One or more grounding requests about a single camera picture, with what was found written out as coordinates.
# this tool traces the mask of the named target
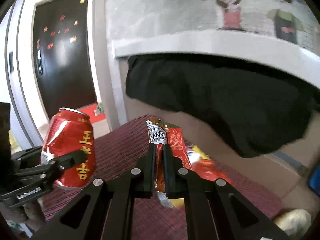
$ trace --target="barcode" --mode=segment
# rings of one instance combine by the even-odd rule
[[[161,127],[157,126],[156,124],[152,123],[149,120],[147,120],[147,126],[149,129],[151,143],[154,143],[154,144],[166,143],[167,135]]]
[[[41,165],[48,164],[50,160],[54,158],[54,155],[51,153],[46,153],[45,151],[41,152]]]

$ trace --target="doorway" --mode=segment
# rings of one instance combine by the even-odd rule
[[[36,7],[33,54],[36,78],[51,118],[60,107],[97,102],[87,39],[88,0],[53,0]]]

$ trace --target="yellow chinese characters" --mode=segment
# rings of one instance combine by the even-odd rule
[[[88,145],[92,145],[92,143],[88,140],[90,140],[90,134],[92,132],[91,131],[84,131],[84,135],[82,138],[84,139],[83,141],[79,140],[80,144],[88,144]],[[86,154],[91,154],[91,148],[87,148],[86,145],[83,145],[81,148],[82,151],[84,151]],[[79,172],[79,179],[86,179],[88,177],[87,175],[87,171],[90,171],[89,168],[86,168],[86,164],[82,163],[81,164],[81,168],[76,168],[76,170]]]
[[[90,123],[90,121],[88,119],[84,119],[84,118],[80,118],[80,117],[78,118],[78,121]]]

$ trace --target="red aluminum can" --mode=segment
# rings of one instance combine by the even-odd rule
[[[50,121],[42,147],[41,164],[47,164],[53,158],[79,149],[87,154],[86,162],[66,170],[63,176],[55,181],[59,187],[66,189],[83,187],[96,169],[93,129],[89,116],[62,107]]]

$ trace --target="cartoon girl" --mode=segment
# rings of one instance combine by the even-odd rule
[[[233,30],[233,31],[243,31],[245,30],[241,27],[241,7],[238,6],[241,0],[217,0],[217,4],[221,6],[223,10],[223,20],[224,24],[222,28],[218,30]]]
[[[275,0],[281,4],[292,3],[292,0]],[[297,31],[304,31],[301,21],[292,13],[283,11],[281,9],[273,9],[268,12],[267,17],[274,22],[275,33],[278,39],[297,44]]]

